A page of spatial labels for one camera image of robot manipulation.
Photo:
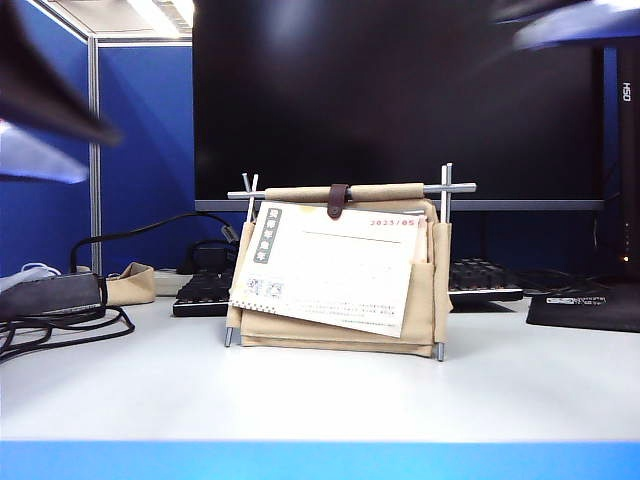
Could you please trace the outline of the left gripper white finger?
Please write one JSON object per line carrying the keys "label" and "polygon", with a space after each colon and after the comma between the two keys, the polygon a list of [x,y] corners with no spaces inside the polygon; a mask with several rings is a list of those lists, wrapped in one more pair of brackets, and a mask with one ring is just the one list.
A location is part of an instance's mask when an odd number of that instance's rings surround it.
{"label": "left gripper white finger", "polygon": [[7,121],[1,122],[2,179],[76,184],[88,177],[89,169],[74,158]]}

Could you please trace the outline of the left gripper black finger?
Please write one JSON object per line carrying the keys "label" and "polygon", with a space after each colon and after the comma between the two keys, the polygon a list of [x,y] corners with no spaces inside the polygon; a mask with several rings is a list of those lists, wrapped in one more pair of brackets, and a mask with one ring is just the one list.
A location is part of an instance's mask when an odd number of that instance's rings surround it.
{"label": "left gripper black finger", "polygon": [[32,45],[10,1],[1,3],[1,117],[99,144],[121,139]]}

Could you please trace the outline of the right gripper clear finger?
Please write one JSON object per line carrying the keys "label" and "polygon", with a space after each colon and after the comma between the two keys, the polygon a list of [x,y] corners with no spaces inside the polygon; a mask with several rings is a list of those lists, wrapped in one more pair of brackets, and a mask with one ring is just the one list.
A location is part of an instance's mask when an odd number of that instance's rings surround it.
{"label": "right gripper clear finger", "polygon": [[619,47],[639,43],[638,2],[581,2],[545,13],[518,30],[517,50],[569,44]]}

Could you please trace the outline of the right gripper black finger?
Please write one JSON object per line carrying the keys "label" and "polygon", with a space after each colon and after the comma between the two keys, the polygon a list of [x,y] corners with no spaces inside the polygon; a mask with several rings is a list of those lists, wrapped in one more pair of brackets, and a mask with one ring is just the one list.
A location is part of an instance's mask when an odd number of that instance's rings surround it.
{"label": "right gripper black finger", "polygon": [[529,20],[564,21],[580,16],[593,7],[593,1],[579,0],[503,0],[492,4],[492,21],[513,23]]}

